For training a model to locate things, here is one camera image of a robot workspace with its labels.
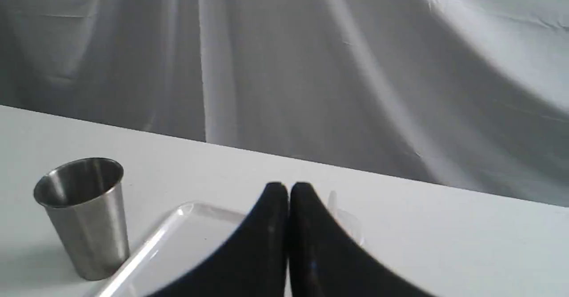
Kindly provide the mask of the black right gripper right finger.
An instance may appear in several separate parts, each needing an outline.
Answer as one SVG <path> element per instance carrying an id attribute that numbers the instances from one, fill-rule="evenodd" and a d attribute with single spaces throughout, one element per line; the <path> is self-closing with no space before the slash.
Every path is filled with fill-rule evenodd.
<path id="1" fill-rule="evenodd" d="M 307 182 L 290 194 L 290 281 L 295 297 L 429 296 L 356 244 Z"/>

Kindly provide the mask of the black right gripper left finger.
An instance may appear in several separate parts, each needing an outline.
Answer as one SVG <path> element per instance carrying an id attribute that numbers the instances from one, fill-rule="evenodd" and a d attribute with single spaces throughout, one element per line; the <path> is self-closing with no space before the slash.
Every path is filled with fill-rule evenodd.
<path id="1" fill-rule="evenodd" d="M 282 297 L 287 276 L 289 196 L 266 184 L 235 232 L 197 267 L 153 297 Z"/>

